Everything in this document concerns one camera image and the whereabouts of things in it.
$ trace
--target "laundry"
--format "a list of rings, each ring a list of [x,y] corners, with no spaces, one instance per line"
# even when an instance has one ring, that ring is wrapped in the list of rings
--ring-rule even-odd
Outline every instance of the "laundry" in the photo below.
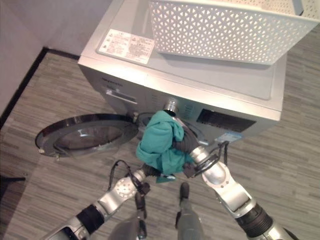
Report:
[[[180,173],[184,163],[193,160],[189,154],[172,147],[184,138],[184,129],[165,111],[158,111],[146,126],[142,140],[136,149],[136,156],[164,175]]]

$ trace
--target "wood-grain floor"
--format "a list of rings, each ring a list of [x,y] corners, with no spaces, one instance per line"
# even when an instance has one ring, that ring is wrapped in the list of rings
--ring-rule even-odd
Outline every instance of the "wood-grain floor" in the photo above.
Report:
[[[13,183],[1,202],[3,239],[39,239],[100,197],[110,166],[124,159],[135,169],[135,138],[119,149],[56,161],[34,144],[47,125],[75,115],[110,113],[73,59],[48,53],[29,82],[0,135],[1,171],[26,176]],[[258,136],[232,144],[229,167],[261,206],[301,240],[320,236],[320,26],[288,53],[281,121]],[[118,179],[125,169],[119,167]],[[146,197],[148,239],[176,239],[178,189],[186,178],[154,184]],[[190,200],[202,219],[208,240],[244,240],[245,234],[199,177],[188,180]],[[106,239],[113,227],[135,209],[133,200],[92,239]]]

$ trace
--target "drawer handle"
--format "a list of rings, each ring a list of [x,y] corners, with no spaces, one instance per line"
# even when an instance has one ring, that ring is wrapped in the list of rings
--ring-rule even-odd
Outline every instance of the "drawer handle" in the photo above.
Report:
[[[134,97],[128,96],[128,95],[124,95],[121,92],[114,91],[114,90],[111,90],[111,89],[107,89],[105,93],[107,95],[111,96],[111,97],[123,100],[125,102],[131,103],[131,104],[138,104]]]

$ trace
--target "front-loading washing machine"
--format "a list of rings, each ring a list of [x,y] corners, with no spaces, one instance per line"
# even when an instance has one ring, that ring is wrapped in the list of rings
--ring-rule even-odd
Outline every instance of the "front-loading washing machine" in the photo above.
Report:
[[[46,127],[36,137],[41,154],[79,156],[119,146],[164,106],[174,108],[203,145],[255,136],[281,117],[286,55],[260,65],[157,53],[148,0],[114,0],[78,64],[117,114]]]

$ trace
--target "perforated basket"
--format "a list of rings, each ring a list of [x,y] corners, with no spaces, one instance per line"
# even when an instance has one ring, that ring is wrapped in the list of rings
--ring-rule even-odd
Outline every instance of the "perforated basket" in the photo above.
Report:
[[[320,0],[226,1],[149,0],[155,49],[271,65],[320,22]]]

